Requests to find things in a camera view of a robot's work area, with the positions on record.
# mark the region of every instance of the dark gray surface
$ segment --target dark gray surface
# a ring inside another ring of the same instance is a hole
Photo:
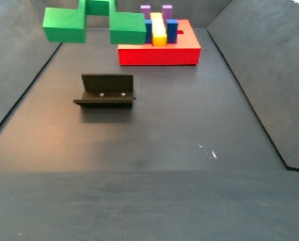
[[[209,26],[231,1],[233,0],[201,0],[189,4],[189,1],[183,0],[118,0],[118,10],[139,12],[141,5],[150,4],[154,11],[161,11],[163,4],[171,4],[174,6],[174,16],[178,19],[190,19],[195,27],[203,28]],[[77,0],[45,0],[45,2],[54,8],[77,8]],[[89,16],[89,26],[109,28],[109,18]]]
[[[197,33],[199,66],[121,67],[106,29],[63,44],[0,130],[0,171],[285,169],[211,38]],[[134,108],[81,109],[83,73],[131,73]]]
[[[299,173],[0,174],[0,241],[299,241]]]
[[[41,1],[0,1],[0,122],[59,45],[42,31],[45,7]]]
[[[235,0],[209,31],[286,163],[299,169],[299,5]]]

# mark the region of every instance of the blue block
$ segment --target blue block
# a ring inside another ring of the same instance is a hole
[[[169,19],[166,21],[167,43],[178,43],[178,19]]]
[[[146,19],[146,42],[145,43],[153,43],[153,20]]]

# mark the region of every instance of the yellow block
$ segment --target yellow block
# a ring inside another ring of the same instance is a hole
[[[153,20],[153,45],[154,46],[166,46],[167,44],[167,34],[166,34],[166,27],[163,16],[161,12],[151,13],[151,20]]]

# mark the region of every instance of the toy block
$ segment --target toy block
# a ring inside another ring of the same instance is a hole
[[[113,44],[145,44],[146,24],[143,13],[111,13],[110,31]]]
[[[43,28],[49,41],[86,42],[86,0],[78,9],[46,8]]]
[[[177,43],[178,42],[178,19],[169,19],[166,21],[166,28],[167,28],[167,43]]]
[[[110,1],[109,0],[87,0],[86,13],[87,13],[87,15],[110,16]]]
[[[189,20],[179,20],[178,43],[166,47],[153,44],[118,46],[121,65],[197,65],[201,60],[202,46]]]
[[[145,19],[151,19],[151,6],[150,5],[142,5],[141,12],[145,14]]]
[[[166,35],[166,27],[165,21],[162,18],[162,13],[153,12],[151,13],[153,20],[153,44],[154,46],[166,46],[167,43],[167,35]]]
[[[163,5],[162,6],[162,14],[163,14],[165,22],[166,22],[166,20],[173,19],[173,15],[174,15],[173,5]]]
[[[146,19],[146,42],[145,43],[153,43],[153,20]]]

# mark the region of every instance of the red base block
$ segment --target red base block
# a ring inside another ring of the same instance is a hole
[[[165,47],[153,44],[118,46],[121,65],[197,65],[202,46],[189,20],[179,20],[178,43]]]

